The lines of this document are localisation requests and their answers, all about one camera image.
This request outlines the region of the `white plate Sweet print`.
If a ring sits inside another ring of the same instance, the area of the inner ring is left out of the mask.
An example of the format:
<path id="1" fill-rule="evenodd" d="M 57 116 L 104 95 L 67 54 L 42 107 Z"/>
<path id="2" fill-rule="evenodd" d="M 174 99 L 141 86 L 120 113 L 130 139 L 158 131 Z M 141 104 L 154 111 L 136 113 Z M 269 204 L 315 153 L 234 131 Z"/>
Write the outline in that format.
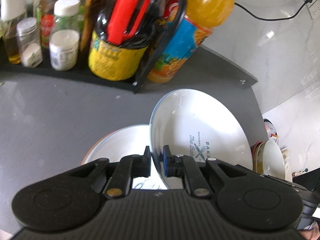
<path id="1" fill-rule="evenodd" d="M 132 154 L 143 155 L 145 147 L 150 146 L 150 128 L 147 124 L 127 126 L 101 138 L 85 155 L 82 165 L 99 158 L 108 158 L 118 162 L 122 157 Z M 166 190 L 154 164 L 148 178 L 133 180 L 133 189 Z"/>

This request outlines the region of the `white plate bakery print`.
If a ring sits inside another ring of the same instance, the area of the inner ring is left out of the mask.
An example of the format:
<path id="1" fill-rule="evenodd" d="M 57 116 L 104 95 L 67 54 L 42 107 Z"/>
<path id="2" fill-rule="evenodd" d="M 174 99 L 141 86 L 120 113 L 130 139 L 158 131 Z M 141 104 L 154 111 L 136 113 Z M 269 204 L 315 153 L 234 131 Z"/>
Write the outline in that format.
<path id="1" fill-rule="evenodd" d="M 177 89 L 165 94 L 152 111 L 149 127 L 155 166 L 169 189 L 182 188 L 182 181 L 164 174 L 165 145 L 173 155 L 189 155 L 199 163 L 217 158 L 249 170 L 253 168 L 250 146 L 241 125 L 225 105 L 202 91 Z"/>

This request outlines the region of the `black metal spice rack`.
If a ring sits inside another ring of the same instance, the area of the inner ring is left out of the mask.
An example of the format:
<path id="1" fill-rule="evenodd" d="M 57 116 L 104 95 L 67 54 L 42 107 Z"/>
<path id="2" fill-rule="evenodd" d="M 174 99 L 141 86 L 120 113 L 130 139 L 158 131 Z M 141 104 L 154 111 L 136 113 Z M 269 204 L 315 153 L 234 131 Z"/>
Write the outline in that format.
<path id="1" fill-rule="evenodd" d="M 49 59 L 49 50 L 43 49 L 43 61 L 35 68 L 24 67 L 20 64 L 11 64 L 5 53 L 4 43 L 1 42 L 1 78 L 4 78 L 4 74 L 8 73 L 28 73 L 34 75 L 42 75 L 55 77 L 58 79 L 80 81 L 85 83 L 93 83 L 96 85 L 102 85 L 107 87 L 114 87 L 124 90 L 132 91 L 137 94 L 146 80 L 147 75 L 160 58 L 161 54 L 169 44 L 173 35 L 176 33 L 178 27 L 180 26 L 183 16 L 185 14 L 185 9 L 187 6 L 187 0 L 178 0 L 178 12 L 173 20 L 171 26 L 165 31 L 159 42 L 157 48 L 150 55 L 146 54 L 146 60 L 139 64 L 138 70 L 135 74 L 123 81 L 108 81 L 97 77 L 94 75 L 88 67 L 88 60 L 77 61 L 76 65 L 66 72 L 56 71 L 51 67 Z"/>

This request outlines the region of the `brown bowl with packets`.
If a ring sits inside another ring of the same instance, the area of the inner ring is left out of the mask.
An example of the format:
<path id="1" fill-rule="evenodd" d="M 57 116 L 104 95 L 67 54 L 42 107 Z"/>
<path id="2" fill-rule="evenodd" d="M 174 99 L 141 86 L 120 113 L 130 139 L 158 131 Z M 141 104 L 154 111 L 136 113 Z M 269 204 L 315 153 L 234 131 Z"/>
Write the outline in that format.
<path id="1" fill-rule="evenodd" d="M 279 143 L 279 137 L 277 135 L 276 128 L 268 119 L 264 119 L 264 125 L 267 131 L 268 139 L 274 141 L 275 143 Z"/>

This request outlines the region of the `white lid seasoning jar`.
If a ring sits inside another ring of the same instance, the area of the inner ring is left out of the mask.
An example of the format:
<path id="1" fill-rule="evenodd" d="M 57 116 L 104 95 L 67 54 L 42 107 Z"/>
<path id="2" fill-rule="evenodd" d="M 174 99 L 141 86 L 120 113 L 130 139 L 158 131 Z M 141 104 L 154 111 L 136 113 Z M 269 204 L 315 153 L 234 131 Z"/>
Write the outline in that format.
<path id="1" fill-rule="evenodd" d="M 57 71 L 73 68 L 78 58 L 80 0 L 58 0 L 54 4 L 54 25 L 49 38 L 50 63 Z"/>

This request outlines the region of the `clear glass spice shaker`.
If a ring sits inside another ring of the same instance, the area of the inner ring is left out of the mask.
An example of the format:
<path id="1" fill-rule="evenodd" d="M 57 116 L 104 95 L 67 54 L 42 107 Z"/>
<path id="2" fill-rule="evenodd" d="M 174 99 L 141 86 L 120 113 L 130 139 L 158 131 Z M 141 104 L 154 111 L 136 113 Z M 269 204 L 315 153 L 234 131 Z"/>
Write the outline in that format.
<path id="1" fill-rule="evenodd" d="M 24 67 L 35 68 L 42 61 L 40 31 L 34 17 L 23 19 L 16 28 L 21 63 Z"/>

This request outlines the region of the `orange juice bottle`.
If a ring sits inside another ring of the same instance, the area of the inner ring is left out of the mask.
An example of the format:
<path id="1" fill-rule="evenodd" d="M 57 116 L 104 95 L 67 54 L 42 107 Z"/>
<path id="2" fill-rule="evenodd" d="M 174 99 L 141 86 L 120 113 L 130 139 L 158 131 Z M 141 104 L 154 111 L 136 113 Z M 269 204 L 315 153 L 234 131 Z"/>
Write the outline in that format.
<path id="1" fill-rule="evenodd" d="M 154 83 L 169 82 L 187 59 L 231 14 L 235 0 L 187 0 L 174 36 L 148 74 Z"/>

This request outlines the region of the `oil bottle white cap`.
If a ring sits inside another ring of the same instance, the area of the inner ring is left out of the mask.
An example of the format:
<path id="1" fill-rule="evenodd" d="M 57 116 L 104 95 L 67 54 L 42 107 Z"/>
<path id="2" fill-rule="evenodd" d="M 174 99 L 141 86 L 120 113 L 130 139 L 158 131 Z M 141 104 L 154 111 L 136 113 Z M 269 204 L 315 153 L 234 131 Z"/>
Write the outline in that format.
<path id="1" fill-rule="evenodd" d="M 3 41 L 8 60 L 12 64 L 21 62 L 17 44 L 17 24 L 27 16 L 25 0 L 1 0 L 1 22 Z"/>

